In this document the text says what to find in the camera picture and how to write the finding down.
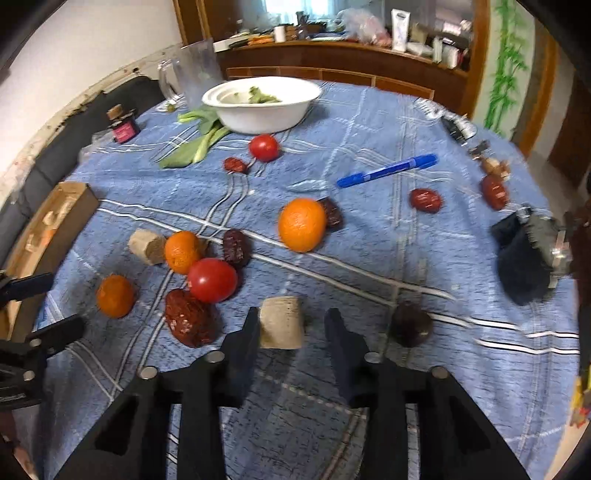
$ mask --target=blue tablecloth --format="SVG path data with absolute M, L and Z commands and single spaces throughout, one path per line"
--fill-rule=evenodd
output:
M 304 347 L 261 351 L 244 406 L 222 411 L 232 480 L 353 478 L 366 416 L 344 406 L 335 387 L 323 332 L 330 307 L 341 310 L 370 349 L 411 368 L 451 370 L 532 479 L 543 478 L 576 375 L 576 299 L 569 278 L 560 281 L 551 301 L 525 307 L 512 304 L 499 285 L 490 226 L 521 202 L 547 207 L 521 154 L 488 131 L 471 140 L 475 145 L 488 139 L 495 157 L 511 162 L 512 203 L 494 212 L 479 194 L 478 164 L 413 97 L 338 83 L 322 88 L 305 120 L 277 134 L 281 158 L 254 164 L 248 176 L 222 168 L 230 155 L 250 161 L 249 137 L 237 134 L 198 165 L 159 170 L 156 159 L 198 133 L 194 125 L 177 123 L 176 113 L 155 109 L 142 115 L 143 130 L 134 140 L 94 153 L 70 176 L 88 182 L 101 203 L 59 269 L 39 319 L 39 326 L 77 312 L 89 319 L 85 337 L 53 358 L 47 371 L 45 478 L 53 478 L 139 366 L 184 367 L 221 343 L 195 350 L 171 336 L 163 297 L 184 278 L 130 253 L 128 239 L 140 227 L 165 235 L 189 229 L 213 239 L 228 227 L 256 234 L 258 256 L 245 268 L 240 292 L 218 305 L 226 333 L 241 328 L 248 307 L 267 297 L 301 298 Z M 333 187 L 339 177 L 423 153 L 436 153 L 439 164 L 345 190 Z M 297 192 L 324 182 L 322 192 Z M 439 191 L 444 205 L 438 214 L 410 208 L 408 194 L 416 187 Z M 302 195 L 330 195 L 346 222 L 313 254 L 278 243 L 278 213 Z M 112 273 L 126 276 L 138 292 L 132 312 L 120 320 L 108 319 L 95 302 L 98 285 Z M 436 320 L 432 337 L 411 351 L 388 345 L 385 336 L 402 300 L 420 302 Z M 416 478 L 417 429 L 414 416 L 409 418 Z M 175 410 L 171 475 L 178 420 Z

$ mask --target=beige block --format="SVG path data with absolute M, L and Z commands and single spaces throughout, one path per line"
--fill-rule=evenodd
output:
M 297 297 L 272 297 L 262 302 L 261 348 L 295 350 L 304 339 L 303 318 Z
M 162 235 L 138 228 L 129 237 L 128 247 L 131 252 L 148 265 L 164 262 L 164 244 L 166 238 Z

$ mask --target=glass pitcher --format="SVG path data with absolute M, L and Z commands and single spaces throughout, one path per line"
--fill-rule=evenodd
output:
M 169 80 L 170 67 L 178 88 Z M 189 110 L 199 108 L 203 94 L 223 82 L 211 38 L 180 48 L 171 60 L 158 65 L 158 84 L 164 97 L 173 103 L 184 98 Z

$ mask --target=bowl rim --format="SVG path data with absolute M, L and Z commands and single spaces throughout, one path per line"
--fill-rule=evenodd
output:
M 306 98 L 302 98 L 302 100 L 292 101 L 292 102 L 279 102 L 279 103 L 222 103 L 219 102 L 215 97 L 219 93 L 222 88 L 227 88 L 228 85 L 234 82 L 243 82 L 244 80 L 252 81 L 257 79 L 290 79 L 290 80 L 298 80 L 299 82 L 307 83 L 314 87 L 316 90 L 315 95 L 308 96 Z M 279 108 L 283 106 L 291 106 L 291 105 L 301 105 L 302 103 L 310 103 L 312 100 L 317 99 L 320 95 L 322 95 L 322 88 L 319 85 L 316 85 L 314 82 L 310 82 L 309 80 L 299 79 L 296 77 L 278 77 L 278 76 L 265 76 L 265 77 L 248 77 L 245 79 L 236 79 L 231 80 L 230 82 L 225 82 L 220 85 L 216 85 L 215 87 L 209 89 L 205 92 L 201 98 L 201 101 L 211 107 L 215 108 Z

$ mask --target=bamboo wall painting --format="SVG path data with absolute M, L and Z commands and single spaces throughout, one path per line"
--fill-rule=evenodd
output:
M 473 120 L 511 138 L 530 82 L 534 18 L 516 0 L 491 0 L 491 33 Z

